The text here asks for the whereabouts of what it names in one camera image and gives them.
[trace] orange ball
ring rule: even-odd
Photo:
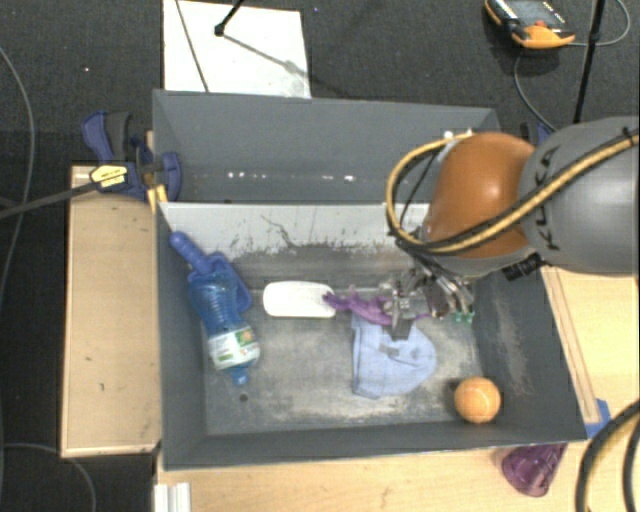
[[[463,380],[453,395],[456,411],[471,423],[487,423],[496,417],[502,399],[497,386],[484,377]]]

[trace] orange device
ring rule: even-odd
[[[485,0],[489,17],[524,48],[549,50],[573,42],[575,34],[548,1]]]

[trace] gray bin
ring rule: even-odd
[[[435,373],[410,394],[379,400],[351,392],[350,315],[270,318],[261,306],[269,282],[320,281],[337,292],[355,285],[366,295],[407,268],[386,236],[390,169],[445,130],[498,129],[493,111],[156,91],[153,112],[156,151],[177,151],[185,175],[180,202],[157,213],[166,469],[585,439],[539,274],[479,282],[472,326],[421,320],[436,347]],[[416,205],[409,217],[424,211]],[[245,388],[206,360],[189,268],[168,245],[174,229],[223,252],[251,290],[243,316],[263,357]],[[452,384],[476,374],[503,392],[490,424],[467,424],[452,408]]]

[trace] white paper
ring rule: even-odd
[[[214,27],[230,5],[164,0],[164,87],[210,92],[310,98],[302,19],[297,11],[240,7],[225,35]]]

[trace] purple plastic cup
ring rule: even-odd
[[[539,498],[549,491],[566,449],[566,444],[516,448],[503,459],[502,472],[515,489]]]

